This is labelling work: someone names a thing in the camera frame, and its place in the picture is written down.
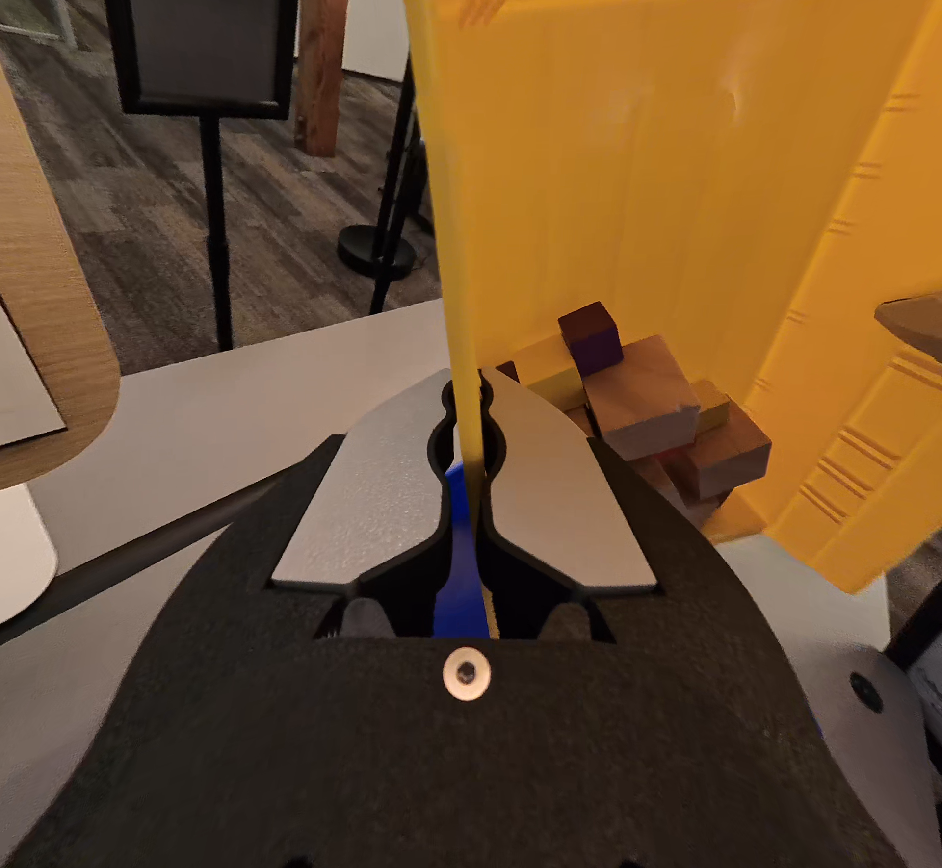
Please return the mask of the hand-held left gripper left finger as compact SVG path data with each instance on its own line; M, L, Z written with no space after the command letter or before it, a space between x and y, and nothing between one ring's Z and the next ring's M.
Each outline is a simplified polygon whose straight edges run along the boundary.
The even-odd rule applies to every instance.
M277 587L383 606L399 637L431 637L452 563L456 415L449 368L357 421L271 576Z

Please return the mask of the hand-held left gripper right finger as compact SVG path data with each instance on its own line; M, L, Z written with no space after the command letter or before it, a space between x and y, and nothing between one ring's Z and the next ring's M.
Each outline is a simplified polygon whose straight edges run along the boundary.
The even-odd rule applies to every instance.
M561 603L657 586L587 435L497 368L480 371L485 480L478 572L500 637L536 637Z

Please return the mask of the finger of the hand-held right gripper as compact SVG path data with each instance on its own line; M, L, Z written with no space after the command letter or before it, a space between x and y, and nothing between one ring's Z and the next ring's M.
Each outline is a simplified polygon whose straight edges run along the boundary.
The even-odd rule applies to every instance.
M903 344L941 360L941 297L905 297L881 303L875 320Z

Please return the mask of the blue plastic box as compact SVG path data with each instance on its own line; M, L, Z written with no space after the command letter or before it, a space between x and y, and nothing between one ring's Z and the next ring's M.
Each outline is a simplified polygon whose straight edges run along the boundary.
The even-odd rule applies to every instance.
M477 570L475 538L462 463L446 473L450 490L452 548L448 580L433 614L435 638L490 638L485 599Z

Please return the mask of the pile of coloured wooden cubes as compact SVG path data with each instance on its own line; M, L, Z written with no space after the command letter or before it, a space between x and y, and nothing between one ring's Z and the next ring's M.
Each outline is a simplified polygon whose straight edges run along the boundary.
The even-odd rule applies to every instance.
M558 323L501 363L498 380L600 438L710 539L759 534L737 491L767 474L772 441L748 412L712 381L690 381L662 336L623 344L600 301Z

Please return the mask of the yellow plastic box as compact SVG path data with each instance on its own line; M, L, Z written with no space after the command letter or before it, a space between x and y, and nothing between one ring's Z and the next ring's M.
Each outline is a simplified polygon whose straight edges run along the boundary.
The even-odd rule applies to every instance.
M855 593L940 528L940 0L404 0L472 499L477 370L600 301L771 438L731 498Z

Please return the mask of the black framed floor sign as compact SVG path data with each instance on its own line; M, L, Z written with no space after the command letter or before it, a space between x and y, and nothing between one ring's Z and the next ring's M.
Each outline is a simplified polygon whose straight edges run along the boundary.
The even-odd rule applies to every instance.
M337 236L340 262L373 281L369 315L383 310L390 286L412 272L416 250L403 239L408 218L433 233L433 226L419 215L429 183L426 145L418 119L416 81L412 58L407 57L394 131L387 155L380 211L375 224L344 227Z
M104 0L127 114L195 117L218 349L233 348L220 121L289 116L299 0Z

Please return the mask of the printed instruction sheet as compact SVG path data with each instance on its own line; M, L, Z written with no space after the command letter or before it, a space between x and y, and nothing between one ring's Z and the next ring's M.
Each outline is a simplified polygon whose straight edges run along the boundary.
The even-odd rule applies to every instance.
M36 363L1 303L1 445L67 430Z

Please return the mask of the wooden beam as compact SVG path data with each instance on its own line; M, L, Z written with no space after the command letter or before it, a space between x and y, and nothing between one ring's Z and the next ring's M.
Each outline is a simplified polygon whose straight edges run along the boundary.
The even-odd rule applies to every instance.
M336 154L348 0L300 0L296 147L319 158Z

